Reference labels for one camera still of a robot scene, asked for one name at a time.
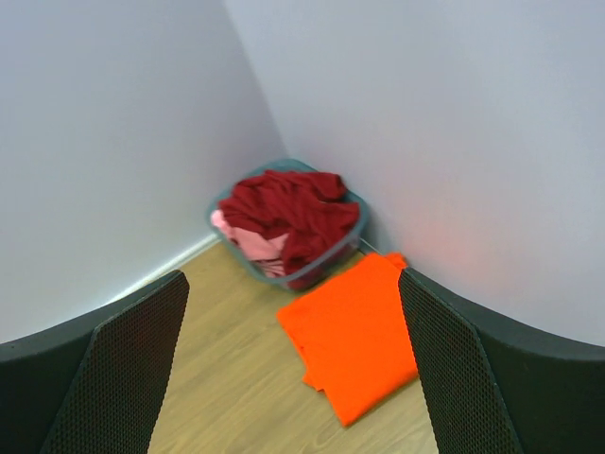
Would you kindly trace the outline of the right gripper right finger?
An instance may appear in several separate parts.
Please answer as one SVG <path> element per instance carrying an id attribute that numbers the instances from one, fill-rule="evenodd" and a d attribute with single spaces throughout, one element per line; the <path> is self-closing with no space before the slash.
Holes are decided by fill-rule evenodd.
<path id="1" fill-rule="evenodd" d="M 603 347 L 517 322 L 412 268 L 399 290 L 440 453 L 603 452 Z"/>

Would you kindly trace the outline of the orange t-shirt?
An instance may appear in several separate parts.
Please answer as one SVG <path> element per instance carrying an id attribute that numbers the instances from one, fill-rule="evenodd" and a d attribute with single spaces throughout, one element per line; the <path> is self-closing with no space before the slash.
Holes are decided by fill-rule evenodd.
<path id="1" fill-rule="evenodd" d="M 369 253 L 277 312 L 303 382 L 344 427 L 418 375 L 398 289 L 406 266 L 400 253 Z"/>

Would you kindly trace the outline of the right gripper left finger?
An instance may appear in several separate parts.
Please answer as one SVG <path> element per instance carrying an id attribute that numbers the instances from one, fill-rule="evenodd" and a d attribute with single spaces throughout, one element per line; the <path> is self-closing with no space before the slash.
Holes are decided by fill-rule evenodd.
<path id="1" fill-rule="evenodd" d="M 131 295 L 1 345 L 4 453 L 145 453 L 164 402 L 189 284 Z"/>

